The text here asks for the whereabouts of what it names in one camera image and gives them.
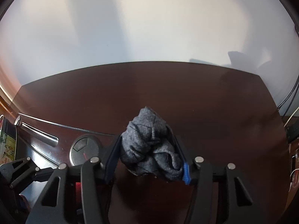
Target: white wall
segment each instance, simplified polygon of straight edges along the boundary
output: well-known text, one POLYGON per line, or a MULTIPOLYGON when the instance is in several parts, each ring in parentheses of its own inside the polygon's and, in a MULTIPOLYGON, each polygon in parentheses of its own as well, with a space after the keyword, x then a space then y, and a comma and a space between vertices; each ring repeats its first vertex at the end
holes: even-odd
POLYGON ((279 104, 299 73, 299 39, 278 0, 15 0, 0 22, 0 67, 16 90, 64 71, 146 60, 255 73, 279 104))

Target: cable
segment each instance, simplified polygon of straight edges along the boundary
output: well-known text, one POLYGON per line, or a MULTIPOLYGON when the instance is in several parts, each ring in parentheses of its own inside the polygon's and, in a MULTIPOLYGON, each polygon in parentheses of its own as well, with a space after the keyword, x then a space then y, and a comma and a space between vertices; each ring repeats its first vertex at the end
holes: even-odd
POLYGON ((54 123, 54 122, 51 122, 51 121, 47 121, 47 120, 43 120, 43 119, 39 119, 39 118, 29 116, 29 115, 26 115, 26 114, 22 114, 20 112, 18 114, 26 116, 26 117, 31 118, 31 119, 39 120, 39 121, 42 121, 42 122, 45 122, 45 123, 48 123, 48 124, 57 125, 57 126, 61 126, 61 127, 65 127, 65 128, 73 129, 73 130, 80 130, 80 131, 90 133, 90 134, 97 134, 97 135, 103 135, 103 136, 114 136, 115 135, 115 134, 109 134, 109 133, 96 132, 96 131, 92 131, 92 130, 85 130, 85 129, 72 127, 72 126, 67 126, 67 125, 61 125, 61 124, 54 123))
POLYGON ((290 121, 290 119, 293 117, 293 115, 299 110, 299 107, 292 113, 292 115, 289 117, 288 121, 284 124, 284 127, 286 127, 287 123, 290 121))
POLYGON ((291 102, 290 102, 288 108, 286 109, 286 111, 284 112, 284 114, 283 114, 282 117, 284 117, 284 116, 287 114, 288 110, 290 109, 290 106, 292 105, 292 103, 293 103, 293 101, 294 101, 294 99, 295 99, 295 96, 296 96, 296 94, 297 94, 297 92, 298 92, 298 88, 299 88, 299 84, 298 84, 298 86, 297 86, 297 89, 296 89, 296 91, 295 91, 295 93, 294 93, 294 96, 293 96, 293 98, 292 98, 292 100, 291 100, 291 102))
POLYGON ((281 106, 283 106, 285 104, 285 102, 290 98, 290 96, 292 95, 292 93, 295 91, 298 83, 299 83, 299 74, 298 74, 297 80, 296 80, 295 85, 292 88, 291 92, 288 94, 288 96, 285 98, 285 100, 282 101, 282 103, 277 107, 278 110, 280 110, 281 106))

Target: white cable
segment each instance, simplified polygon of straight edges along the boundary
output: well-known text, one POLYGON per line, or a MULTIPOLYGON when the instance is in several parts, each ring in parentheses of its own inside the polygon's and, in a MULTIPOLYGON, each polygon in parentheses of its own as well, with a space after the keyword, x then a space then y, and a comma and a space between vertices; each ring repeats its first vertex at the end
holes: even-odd
POLYGON ((295 171, 298 171, 299 170, 299 168, 296 168, 296 169, 294 169, 293 171, 292 171, 292 173, 291 173, 291 175, 290 175, 290 189, 289 189, 289 192, 290 192, 290 190, 291 190, 291 187, 292 187, 292 175, 293 175, 293 173, 295 172, 295 171))
POLYGON ((288 121, 284 124, 284 127, 286 127, 287 123, 290 121, 290 119, 293 117, 293 115, 299 110, 299 107, 294 111, 294 113, 292 113, 292 115, 290 116, 290 118, 288 119, 288 121))

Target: wooden table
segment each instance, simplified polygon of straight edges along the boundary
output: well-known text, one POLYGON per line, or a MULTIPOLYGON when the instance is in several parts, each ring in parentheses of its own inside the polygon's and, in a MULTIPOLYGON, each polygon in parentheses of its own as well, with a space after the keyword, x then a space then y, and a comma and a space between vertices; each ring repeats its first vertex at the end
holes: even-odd
MULTIPOLYGON (((285 208, 288 144, 276 105, 257 75, 194 63, 110 64, 24 85, 14 103, 27 115, 114 134, 122 133, 142 107, 150 106, 182 136, 193 157, 235 163, 252 184, 270 223, 285 208)), ((192 187, 135 177, 121 163, 116 177, 111 224, 184 222, 192 187)))

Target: gray cloth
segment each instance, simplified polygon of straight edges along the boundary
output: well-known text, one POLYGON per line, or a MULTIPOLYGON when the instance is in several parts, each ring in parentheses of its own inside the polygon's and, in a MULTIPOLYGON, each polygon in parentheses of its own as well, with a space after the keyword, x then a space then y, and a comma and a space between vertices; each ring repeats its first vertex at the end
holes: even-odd
POLYGON ((166 121, 149 107, 129 122, 122 133, 121 161, 131 173, 182 179, 183 162, 167 140, 167 127, 166 121))

